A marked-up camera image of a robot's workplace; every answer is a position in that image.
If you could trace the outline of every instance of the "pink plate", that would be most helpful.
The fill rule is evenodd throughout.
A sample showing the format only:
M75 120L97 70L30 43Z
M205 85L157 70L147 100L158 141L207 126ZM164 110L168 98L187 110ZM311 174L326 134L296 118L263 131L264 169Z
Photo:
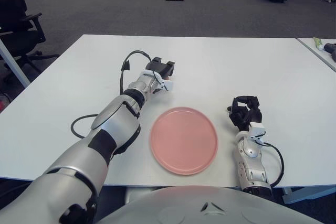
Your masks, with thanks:
M187 107L173 108L160 115L150 138L156 160L167 170L182 175L207 168L218 149L211 121L201 112Z

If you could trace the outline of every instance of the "black office chair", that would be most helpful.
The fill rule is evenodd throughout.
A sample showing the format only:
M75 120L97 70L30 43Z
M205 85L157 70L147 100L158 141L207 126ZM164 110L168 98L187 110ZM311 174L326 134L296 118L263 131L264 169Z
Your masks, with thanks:
M41 73L32 61L59 57L59 55L42 56L40 51L27 55L38 43L46 41L46 38L38 21L38 17L42 13L27 16L26 10L25 0L0 0L0 34L3 34L0 35L0 39L13 57L20 57L16 59L20 67L29 64L38 73ZM8 82L12 76L14 74L10 73L4 78L4 81Z

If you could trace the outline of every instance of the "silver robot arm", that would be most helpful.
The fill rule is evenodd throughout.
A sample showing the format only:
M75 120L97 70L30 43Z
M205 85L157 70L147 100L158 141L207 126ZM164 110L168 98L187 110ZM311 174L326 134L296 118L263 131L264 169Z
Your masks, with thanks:
M257 97L241 96L233 99L232 106L227 108L233 124L239 128L236 135L238 142L235 150L238 177L241 190L268 200L273 200L272 188L266 171L261 163L261 148L266 131L261 123Z
M163 64L154 58L138 80L96 117L90 133L0 212L0 223L93 222L113 155L124 152L139 135L138 117L150 95L172 88L172 82L163 78L171 76L173 69L173 62Z

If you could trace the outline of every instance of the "black cable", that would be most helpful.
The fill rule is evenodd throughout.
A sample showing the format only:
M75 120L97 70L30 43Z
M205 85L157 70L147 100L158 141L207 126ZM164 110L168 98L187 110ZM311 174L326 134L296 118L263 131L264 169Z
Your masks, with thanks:
M282 157L282 154L278 150L278 148L276 148L274 145L271 145L271 144L266 143L266 142L264 142L264 144L259 144L259 145L274 148L277 151L277 153L279 154L279 157L280 157L280 160L281 160L281 172L280 172L280 175L279 175L279 177L277 178L277 180L274 183L270 184L271 188L273 188L273 187L275 187L275 186L277 186L279 184L279 182L281 181L281 179L283 177L283 174L284 174L284 171L285 171L284 159Z
M75 125L75 123L77 123L79 120L82 120L82 119L84 119L84 118L92 118L92 117L95 117L95 116L97 116L97 115L98 115L98 114L84 115L84 116L81 116L80 118L75 119L75 120L72 122L71 126L70 126L70 129L71 129L71 132L73 133L73 135L75 135L76 137L79 137L79 138L84 138L84 136L79 135L79 134L75 131L75 129L74 129L74 125Z
M154 77L155 77L156 81L157 81L157 82L158 82L160 85L162 85L162 83L161 83L161 82L159 82L159 80L156 78L156 75L155 75L155 73L154 73L154 70L152 70L152 71L153 71L153 75L154 75Z
M16 187L13 187L13 188L9 189L8 191L4 192L3 194L0 194L0 199L1 199L2 197L6 196L7 194L9 194L9 193L11 193L11 192L17 190L17 189L20 189L20 188L25 187L25 186L29 186L30 183L31 183L31 182L24 183L24 184L22 184L22 185L19 185L19 186L16 186Z
M152 62L152 59L151 59L151 57L148 55L148 54L146 54L144 51L141 51L141 50L135 50L135 51L133 51L133 52L130 52L128 55L127 55L127 57L126 57L126 59L124 60L124 62L122 63L122 67L121 67L121 75L120 75L120 94L123 94L123 92L124 92L124 89L123 89L123 77L124 77L124 71L125 70L129 70L129 65L128 65L128 67L126 66L127 65L127 60L128 60L128 58L131 56L131 55L133 55L133 54L142 54L142 55L144 55L147 59L149 59L149 62Z

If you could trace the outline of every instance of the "white table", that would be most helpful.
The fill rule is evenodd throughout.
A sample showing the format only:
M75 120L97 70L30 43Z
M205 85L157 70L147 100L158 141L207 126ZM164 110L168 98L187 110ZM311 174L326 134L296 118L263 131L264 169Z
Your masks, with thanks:
M77 117L100 112L119 94L124 58L141 49L174 61L174 89L153 96L141 111L142 131L113 158L107 185L239 186L233 151L238 129L226 108L233 97L257 95L267 134L285 159L281 187L336 184L336 75L295 39L178 38L83 35L0 114L0 176L35 179L78 139L70 132ZM124 84L137 79L147 60L132 56ZM175 106L200 110L214 123L219 149L210 167L179 176L162 168L149 146L154 120ZM88 132L92 119L78 123ZM275 152L263 148L273 182Z
M13 59L13 56L7 50L1 39L0 39L0 56L4 59L4 61L7 63L7 65L9 66L11 71L15 74L15 76L19 79L23 87L26 88L30 84L30 81L28 80L26 75L22 72L22 69L19 67L16 61Z
M336 39L321 39L323 45L326 43L335 44ZM300 41L305 47L307 47L313 54L315 54L317 57L319 57L327 66L329 66L332 70L336 72L336 62L331 58L331 54L324 51L319 50L316 48L314 39L312 38L298 38L298 41Z

